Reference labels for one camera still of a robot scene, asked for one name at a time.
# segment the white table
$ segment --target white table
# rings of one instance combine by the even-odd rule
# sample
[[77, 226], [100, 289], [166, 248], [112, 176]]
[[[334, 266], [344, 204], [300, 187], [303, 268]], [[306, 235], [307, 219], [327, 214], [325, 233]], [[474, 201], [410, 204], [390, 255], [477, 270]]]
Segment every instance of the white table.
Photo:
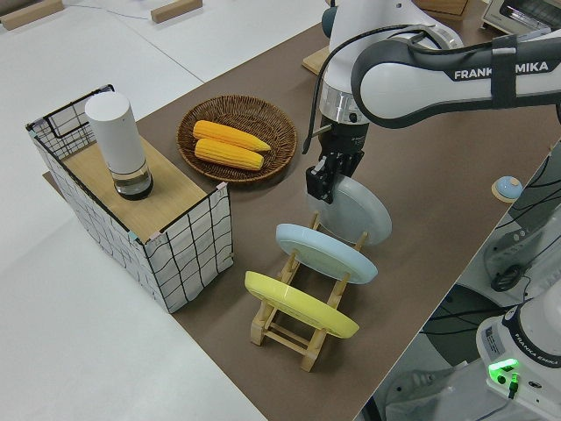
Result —
[[64, 3], [0, 27], [0, 418], [263, 419], [83, 230], [43, 180], [24, 126], [106, 83], [142, 118], [319, 22], [326, 6], [208, 0], [156, 25], [105, 10], [146, 14], [150, 2]]

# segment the woven basket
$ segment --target woven basket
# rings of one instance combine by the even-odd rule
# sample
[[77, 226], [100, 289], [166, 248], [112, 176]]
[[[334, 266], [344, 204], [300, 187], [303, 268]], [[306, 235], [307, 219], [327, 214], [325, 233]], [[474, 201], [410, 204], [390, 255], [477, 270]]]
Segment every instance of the woven basket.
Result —
[[[195, 156], [193, 127], [198, 120], [228, 125], [257, 136], [271, 150], [263, 153], [260, 171], [230, 168], [199, 160]], [[189, 111], [177, 129], [177, 145], [183, 159], [196, 171], [223, 182], [248, 183], [279, 173], [296, 150], [296, 129], [287, 115], [274, 105], [252, 96], [219, 96]]]

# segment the wire basket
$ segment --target wire basket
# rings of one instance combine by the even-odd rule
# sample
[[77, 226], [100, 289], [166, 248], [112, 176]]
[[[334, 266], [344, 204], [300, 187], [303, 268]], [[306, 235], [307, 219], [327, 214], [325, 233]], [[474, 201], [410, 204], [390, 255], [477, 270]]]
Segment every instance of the wire basket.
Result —
[[26, 129], [60, 193], [89, 235], [171, 313], [197, 297], [233, 264], [228, 185], [218, 185], [159, 227], [150, 239], [140, 240], [66, 164], [69, 157], [94, 146], [96, 138], [85, 116], [85, 103], [91, 96], [110, 90], [114, 89], [107, 85], [92, 91]]

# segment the brown tabletop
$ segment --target brown tabletop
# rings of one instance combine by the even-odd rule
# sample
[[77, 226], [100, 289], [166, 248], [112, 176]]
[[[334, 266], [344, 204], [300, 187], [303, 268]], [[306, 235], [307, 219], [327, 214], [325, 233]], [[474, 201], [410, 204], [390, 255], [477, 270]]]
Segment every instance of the brown tabletop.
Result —
[[[463, 22], [447, 23], [468, 45], [494, 35], [479, 29], [484, 4], [469, 7]], [[175, 144], [178, 124], [195, 105], [227, 94], [257, 96], [295, 124], [298, 152], [280, 179], [231, 186], [234, 266], [174, 314], [272, 420], [353, 419], [507, 210], [491, 193], [493, 181], [514, 175], [526, 182], [559, 135], [552, 106], [451, 113], [400, 130], [371, 125], [354, 178], [386, 205], [394, 229], [385, 242], [363, 249], [379, 275], [349, 285], [339, 306], [360, 325], [358, 333], [328, 337], [306, 373], [300, 354], [271, 340], [262, 347], [250, 342], [259, 301], [245, 290], [244, 273], [276, 276], [286, 259], [275, 243], [276, 225], [311, 219], [304, 173], [316, 164], [319, 145], [300, 154], [315, 83], [302, 59], [327, 43], [313, 27], [138, 122], [140, 133], [206, 190], [217, 182], [188, 166]], [[332, 283], [303, 268], [293, 285], [325, 300]]]

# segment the yellow corn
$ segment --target yellow corn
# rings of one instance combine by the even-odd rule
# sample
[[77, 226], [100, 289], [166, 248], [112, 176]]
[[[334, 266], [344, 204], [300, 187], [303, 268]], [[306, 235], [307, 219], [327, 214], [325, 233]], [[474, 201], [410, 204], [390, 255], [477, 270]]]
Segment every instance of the yellow corn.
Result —
[[263, 167], [262, 155], [216, 139], [199, 139], [195, 145], [195, 156], [203, 161], [251, 171], [259, 171]]
[[207, 120], [199, 120], [193, 127], [195, 139], [216, 139], [234, 146], [243, 147], [250, 151], [265, 152], [271, 147], [263, 140], [252, 134], [243, 132], [228, 125], [220, 125]]

